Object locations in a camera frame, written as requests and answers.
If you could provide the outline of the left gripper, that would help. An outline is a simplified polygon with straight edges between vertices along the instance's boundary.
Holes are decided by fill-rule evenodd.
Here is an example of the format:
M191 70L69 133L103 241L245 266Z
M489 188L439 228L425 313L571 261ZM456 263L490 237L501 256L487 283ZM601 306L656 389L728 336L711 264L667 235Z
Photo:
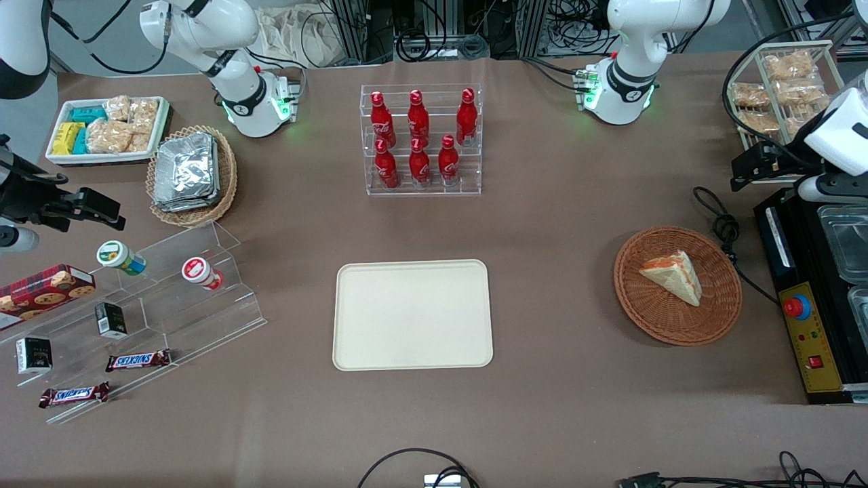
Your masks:
M827 172L825 160L807 145L810 132L799 132L790 143L771 140L754 144L732 159L730 190L741 191L757 180L783 182L796 177L820 176Z

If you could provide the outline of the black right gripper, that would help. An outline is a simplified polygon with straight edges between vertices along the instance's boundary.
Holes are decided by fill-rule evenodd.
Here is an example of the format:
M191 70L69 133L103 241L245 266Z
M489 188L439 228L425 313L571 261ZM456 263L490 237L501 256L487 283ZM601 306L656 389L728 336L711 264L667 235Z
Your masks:
M121 204L92 188L81 188L80 197L65 197L60 188L68 183L62 174L49 174L10 150L9 136L1 136L1 212L18 224L30 222L67 232L72 220L91 220L124 230Z

